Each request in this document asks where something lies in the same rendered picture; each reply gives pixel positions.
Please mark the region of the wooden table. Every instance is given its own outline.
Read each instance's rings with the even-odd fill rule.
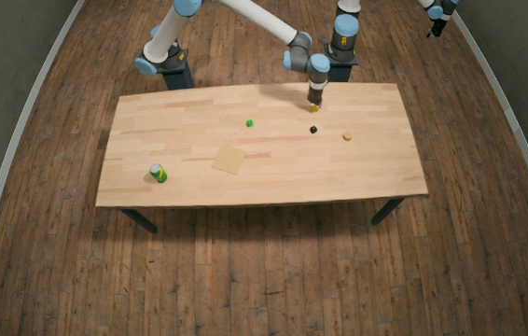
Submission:
[[[404,197],[427,194],[395,84],[329,83],[316,113],[307,90],[292,83],[120,97],[96,206],[156,232],[135,209],[394,199],[372,219],[378,224]],[[212,167],[223,145],[245,152],[237,175]],[[166,182],[150,175],[153,162]]]

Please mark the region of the blue joint cap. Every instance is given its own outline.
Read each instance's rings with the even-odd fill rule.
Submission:
[[[174,0],[173,2],[174,10],[184,17],[196,14],[200,6],[201,0]]]
[[[300,32],[300,33],[308,36],[308,38],[310,39],[310,43],[312,43],[312,37],[308,33],[306,33],[306,32]]]
[[[285,50],[283,55],[283,68],[291,70],[291,52],[289,50]]]
[[[335,30],[341,36],[351,37],[357,34],[357,31],[359,30],[359,22],[349,14],[342,14],[335,19]]]
[[[430,20],[438,20],[443,14],[442,7],[432,6],[427,10],[427,13]]]
[[[310,58],[310,64],[312,67],[322,73],[328,72],[330,70],[330,60],[326,55],[323,54],[314,54]]]
[[[156,67],[152,63],[140,57],[135,59],[135,67],[147,76],[154,76],[157,73]]]
[[[159,30],[159,28],[160,28],[160,26],[156,26],[156,27],[152,28],[152,30],[150,31],[150,38],[154,38],[154,35]]]

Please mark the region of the green can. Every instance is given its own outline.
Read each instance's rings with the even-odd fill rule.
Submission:
[[[162,169],[160,163],[152,163],[150,166],[150,173],[157,181],[159,181],[159,183],[167,180],[167,174],[164,172],[164,169]]]

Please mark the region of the wooden floor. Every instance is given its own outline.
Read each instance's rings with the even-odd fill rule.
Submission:
[[[334,0],[257,0],[313,37]],[[397,83],[429,197],[162,210],[152,236],[94,207],[120,95],[166,90],[133,59],[172,1],[86,0],[28,120],[0,205],[0,335],[528,335],[528,170],[451,22],[362,1],[355,82]],[[301,81],[286,46],[208,1],[179,38],[198,87]]]

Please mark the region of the table leg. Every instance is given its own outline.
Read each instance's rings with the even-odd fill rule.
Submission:
[[[380,211],[374,215],[372,218],[372,225],[378,225],[380,222],[382,222],[383,219],[385,219],[390,213],[395,210],[395,208],[398,207],[401,202],[403,202],[404,199],[394,199],[388,201]]]
[[[137,210],[133,209],[121,209],[121,212],[125,215],[127,215],[129,218],[133,219],[134,222],[136,222],[138,225],[140,225],[142,228],[146,229],[150,233],[158,233],[159,229],[157,229],[154,224],[152,224],[149,220],[147,220],[142,214],[137,212]]]

